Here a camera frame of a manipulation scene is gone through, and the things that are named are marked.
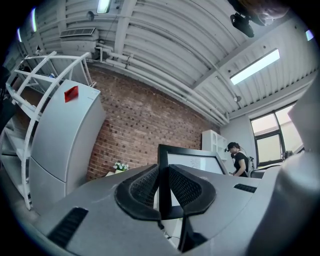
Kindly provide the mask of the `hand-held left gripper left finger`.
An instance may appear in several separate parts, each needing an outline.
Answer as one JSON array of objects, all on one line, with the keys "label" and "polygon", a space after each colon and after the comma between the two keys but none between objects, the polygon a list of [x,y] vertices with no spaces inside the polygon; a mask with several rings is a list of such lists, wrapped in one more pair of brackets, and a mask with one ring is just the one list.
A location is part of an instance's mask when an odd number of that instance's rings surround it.
[{"label": "hand-held left gripper left finger", "polygon": [[96,179],[40,216],[36,228],[75,256],[177,256],[154,209],[157,164]]}]

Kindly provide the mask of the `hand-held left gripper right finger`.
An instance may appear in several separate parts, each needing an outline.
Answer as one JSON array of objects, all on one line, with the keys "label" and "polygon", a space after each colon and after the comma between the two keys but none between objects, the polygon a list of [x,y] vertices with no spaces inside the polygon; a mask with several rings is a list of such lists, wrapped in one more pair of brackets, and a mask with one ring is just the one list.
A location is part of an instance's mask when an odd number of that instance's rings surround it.
[{"label": "hand-held left gripper right finger", "polygon": [[259,178],[236,177],[181,164],[168,167],[169,186],[183,212],[178,250],[210,250],[214,256],[245,256],[250,236],[241,211],[261,184]]}]

